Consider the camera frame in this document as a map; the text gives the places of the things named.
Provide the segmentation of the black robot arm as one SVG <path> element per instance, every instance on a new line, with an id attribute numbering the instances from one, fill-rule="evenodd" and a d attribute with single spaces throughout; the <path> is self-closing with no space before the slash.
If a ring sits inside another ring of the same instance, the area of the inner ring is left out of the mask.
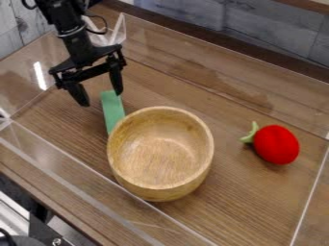
<path id="1" fill-rule="evenodd" d="M 58 89 L 70 92 L 80 106 L 90 106 L 90 99 L 82 82 L 110 74 L 115 95 L 123 92 L 122 70 L 127 65 L 122 54 L 122 45 L 95 46 L 88 33 L 104 35 L 87 27 L 83 0 L 35 0 L 35 5 L 20 0 L 25 9 L 39 9 L 50 25 L 55 27 L 56 36 L 63 41 L 70 57 L 50 69 Z"/>

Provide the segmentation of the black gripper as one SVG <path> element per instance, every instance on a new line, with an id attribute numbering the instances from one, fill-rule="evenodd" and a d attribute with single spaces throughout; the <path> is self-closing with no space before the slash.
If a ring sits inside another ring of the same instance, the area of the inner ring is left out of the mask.
<path id="1" fill-rule="evenodd" d="M 126 66 L 122 45 L 96 47 L 84 27 L 58 37 L 64 42 L 70 58 L 50 69 L 56 86 L 68 91 L 82 107 L 88 107 L 90 98 L 80 82 L 110 72 L 115 95 L 119 96 L 123 92 L 120 70 Z"/>

